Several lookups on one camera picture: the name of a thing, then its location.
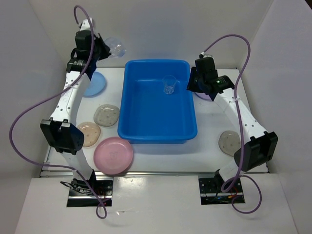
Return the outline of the clear plastic cup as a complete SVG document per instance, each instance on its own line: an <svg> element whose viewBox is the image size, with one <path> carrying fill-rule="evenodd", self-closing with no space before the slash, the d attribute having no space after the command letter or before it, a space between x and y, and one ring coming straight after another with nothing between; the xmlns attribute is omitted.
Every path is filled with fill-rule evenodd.
<svg viewBox="0 0 312 234"><path fill-rule="evenodd" d="M167 95L171 95L175 90L176 78L172 75L167 75L163 77L162 81L164 86L163 92Z"/></svg>
<svg viewBox="0 0 312 234"><path fill-rule="evenodd" d="M126 48L117 38L107 38L104 43L110 48L109 58L120 58L126 53Z"/></svg>

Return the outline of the purple round plate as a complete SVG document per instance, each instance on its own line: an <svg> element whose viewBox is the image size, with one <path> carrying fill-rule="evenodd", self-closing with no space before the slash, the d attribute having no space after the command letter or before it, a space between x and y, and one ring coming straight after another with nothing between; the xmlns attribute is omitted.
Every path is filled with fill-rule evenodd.
<svg viewBox="0 0 312 234"><path fill-rule="evenodd" d="M205 100L205 101L212 101L210 96L205 93L195 93L199 98Z"/></svg>

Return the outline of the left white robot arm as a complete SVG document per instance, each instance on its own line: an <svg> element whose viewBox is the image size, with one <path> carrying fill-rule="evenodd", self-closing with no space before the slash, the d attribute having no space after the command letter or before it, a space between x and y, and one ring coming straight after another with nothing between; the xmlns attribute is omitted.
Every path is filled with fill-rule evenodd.
<svg viewBox="0 0 312 234"><path fill-rule="evenodd" d="M87 195L97 190L94 170L83 153L84 135L77 125L78 109L89 87L96 62L110 56L110 48L101 36L90 30L81 30L75 36L76 47L66 68L64 93L48 120L42 120L40 128L48 144L61 154L73 170L74 180Z"/></svg>

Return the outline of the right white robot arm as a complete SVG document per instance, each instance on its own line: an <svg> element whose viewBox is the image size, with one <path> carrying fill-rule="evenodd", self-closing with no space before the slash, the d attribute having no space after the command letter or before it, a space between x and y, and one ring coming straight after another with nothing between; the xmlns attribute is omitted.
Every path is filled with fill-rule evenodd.
<svg viewBox="0 0 312 234"><path fill-rule="evenodd" d="M212 56L201 54L195 60L187 89L208 95L240 135L240 148L234 159L215 172L214 186L218 191L229 190L241 175L272 159L278 142L277 134L268 132L254 118L237 94L238 83L233 83L228 76L218 75Z"/></svg>

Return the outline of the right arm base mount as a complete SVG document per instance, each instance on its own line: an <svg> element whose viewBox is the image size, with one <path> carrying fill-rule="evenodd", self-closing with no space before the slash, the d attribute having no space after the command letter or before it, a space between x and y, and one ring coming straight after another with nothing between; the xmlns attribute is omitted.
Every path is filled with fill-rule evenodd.
<svg viewBox="0 0 312 234"><path fill-rule="evenodd" d="M231 204L233 198L234 203L245 203L240 179L227 193L221 191L213 178L199 178L198 183L201 205Z"/></svg>

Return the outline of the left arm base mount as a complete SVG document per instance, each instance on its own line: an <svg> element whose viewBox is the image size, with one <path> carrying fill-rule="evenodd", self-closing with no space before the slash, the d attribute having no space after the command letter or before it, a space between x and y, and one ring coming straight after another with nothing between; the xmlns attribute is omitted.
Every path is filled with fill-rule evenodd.
<svg viewBox="0 0 312 234"><path fill-rule="evenodd" d="M96 207L99 201L84 181L73 179L71 182L61 181L60 184L69 188L67 207ZM90 183L94 192L106 207L112 206L113 180L94 180Z"/></svg>

